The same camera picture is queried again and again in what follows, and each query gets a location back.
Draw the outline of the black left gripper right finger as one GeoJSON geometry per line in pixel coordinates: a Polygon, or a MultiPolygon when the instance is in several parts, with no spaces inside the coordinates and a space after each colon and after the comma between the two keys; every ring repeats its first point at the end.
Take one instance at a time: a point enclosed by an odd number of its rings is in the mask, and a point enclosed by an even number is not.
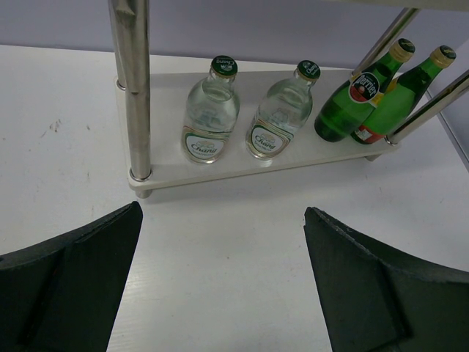
{"type": "Polygon", "coordinates": [[[467,351],[468,273],[307,208],[304,232],[333,351],[467,351]]]}

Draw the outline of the green glass bottle yellow label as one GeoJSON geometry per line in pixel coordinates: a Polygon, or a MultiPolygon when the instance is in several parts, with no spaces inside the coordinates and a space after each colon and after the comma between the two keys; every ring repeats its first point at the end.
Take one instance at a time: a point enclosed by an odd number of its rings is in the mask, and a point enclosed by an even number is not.
{"type": "Polygon", "coordinates": [[[415,53],[414,44],[398,39],[388,53],[351,76],[326,101],[314,121],[317,134],[339,142],[355,131],[377,108],[398,69],[415,53]]]}

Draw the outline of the clear bottle green cap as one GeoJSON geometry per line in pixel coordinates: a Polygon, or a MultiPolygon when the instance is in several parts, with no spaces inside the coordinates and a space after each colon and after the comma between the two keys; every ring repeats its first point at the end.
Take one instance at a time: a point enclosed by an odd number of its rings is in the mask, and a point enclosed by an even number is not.
{"type": "Polygon", "coordinates": [[[214,163],[228,144],[240,112],[237,71],[233,58],[218,55],[211,61],[208,75],[188,94],[181,145],[195,163],[214,163]]]}
{"type": "Polygon", "coordinates": [[[311,88],[320,74],[319,65],[303,60],[298,63],[292,77],[269,88],[245,136],[250,154],[269,160],[287,148],[311,114],[311,88]]]}

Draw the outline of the green glass bottle red label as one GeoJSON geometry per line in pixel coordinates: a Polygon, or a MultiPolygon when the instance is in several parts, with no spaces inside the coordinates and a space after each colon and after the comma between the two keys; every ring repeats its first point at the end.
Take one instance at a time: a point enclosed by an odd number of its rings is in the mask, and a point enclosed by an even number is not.
{"type": "Polygon", "coordinates": [[[457,58],[447,45],[437,47],[421,64],[393,79],[377,108],[351,133],[361,144],[373,144],[405,121],[437,75],[457,58]]]}

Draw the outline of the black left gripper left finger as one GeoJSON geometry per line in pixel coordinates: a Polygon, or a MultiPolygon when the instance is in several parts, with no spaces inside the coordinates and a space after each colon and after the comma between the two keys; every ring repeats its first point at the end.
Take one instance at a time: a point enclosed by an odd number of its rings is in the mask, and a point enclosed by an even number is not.
{"type": "Polygon", "coordinates": [[[132,202],[1,256],[2,351],[106,351],[139,241],[132,202]]]}

